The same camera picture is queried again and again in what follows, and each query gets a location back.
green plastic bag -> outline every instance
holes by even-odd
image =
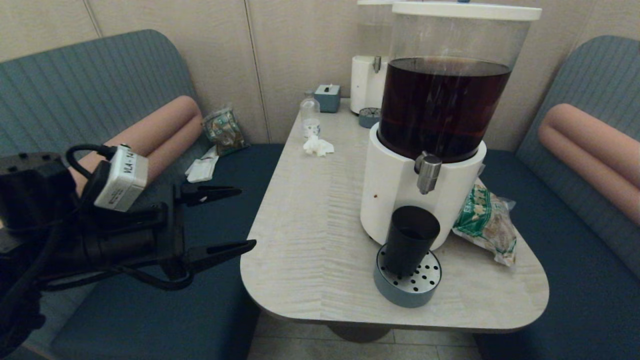
[[[207,115],[202,120],[202,127],[207,138],[218,148],[218,156],[228,155],[249,147],[240,131],[231,106],[226,106]]]
[[[516,261],[518,236],[509,210],[506,200],[475,184],[453,225],[453,233],[491,251],[498,263],[511,266]]]

pink cylindrical cushion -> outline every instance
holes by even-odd
[[[180,96],[144,119],[133,124],[109,141],[106,145],[126,143],[139,155],[149,158],[147,183],[151,183],[184,151],[186,151],[202,133],[202,114],[197,103],[188,96]],[[93,172],[102,156],[91,152],[78,162]],[[82,193],[87,180],[72,168],[69,168],[76,181],[76,192]]]
[[[640,225],[640,143],[569,104],[556,105],[540,142]]]

crumpled tissue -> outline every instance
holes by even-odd
[[[312,155],[313,153],[318,156],[333,154],[333,145],[328,143],[326,140],[318,139],[317,135],[311,135],[302,148],[309,155]]]
[[[200,159],[193,161],[191,166],[185,171],[187,175],[187,181],[190,183],[199,183],[202,181],[209,181],[213,178],[213,170],[216,168],[218,162],[218,150],[214,145],[209,149]]]

white dispenser base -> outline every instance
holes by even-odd
[[[418,190],[418,175],[413,170],[415,159],[405,158],[386,148],[378,140],[378,127],[369,131],[369,148],[360,205],[360,221],[367,234],[377,243],[387,242],[391,214],[401,206],[418,206],[436,216],[440,234],[431,250],[439,248],[449,235],[465,199],[476,181],[486,155],[480,143],[476,154],[459,163],[442,164],[435,189],[426,195]]]
[[[377,74],[373,61],[373,56],[354,56],[351,60],[351,111],[356,114],[364,108],[382,108],[388,58],[382,57]]]

dark tea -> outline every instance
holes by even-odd
[[[445,163],[472,157],[482,141],[509,67],[463,58],[392,60],[378,138],[415,159],[422,151]]]

